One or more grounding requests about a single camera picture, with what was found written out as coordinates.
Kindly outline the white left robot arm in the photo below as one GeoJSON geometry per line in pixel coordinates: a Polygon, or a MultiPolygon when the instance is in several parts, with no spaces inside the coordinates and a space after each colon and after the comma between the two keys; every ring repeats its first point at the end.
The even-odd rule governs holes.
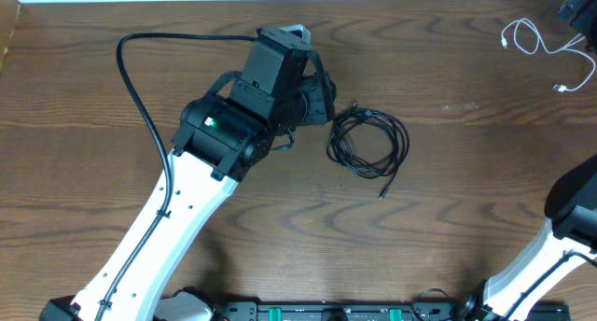
{"type": "Polygon", "coordinates": [[[138,217],[77,294],[50,300],[44,320],[210,320],[191,289],[162,293],[209,217],[275,139],[334,117],[336,87],[301,24],[259,29],[241,71],[223,74],[183,110],[173,148],[138,217]]]}

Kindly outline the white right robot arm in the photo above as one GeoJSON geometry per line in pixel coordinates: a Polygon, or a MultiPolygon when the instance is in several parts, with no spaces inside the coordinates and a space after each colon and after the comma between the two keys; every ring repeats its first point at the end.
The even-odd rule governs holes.
{"type": "MultiPolygon", "coordinates": [[[[582,83],[573,89],[562,84],[552,88],[573,92],[596,72],[596,61],[588,54],[596,55],[596,0],[566,0],[558,16],[578,35],[557,50],[545,47],[535,25],[526,18],[507,25],[501,42],[506,49],[504,33],[514,25],[513,41],[529,55],[541,46],[550,54],[568,51],[587,58],[592,69],[582,83]],[[537,37],[533,51],[518,45],[516,34],[521,23],[537,37]],[[584,52],[572,49],[583,39],[587,40],[584,52]]],[[[452,320],[527,320],[536,303],[567,274],[584,263],[596,268],[596,154],[556,181],[546,198],[544,212],[545,222],[534,239],[504,270],[481,282],[452,320]]]]}

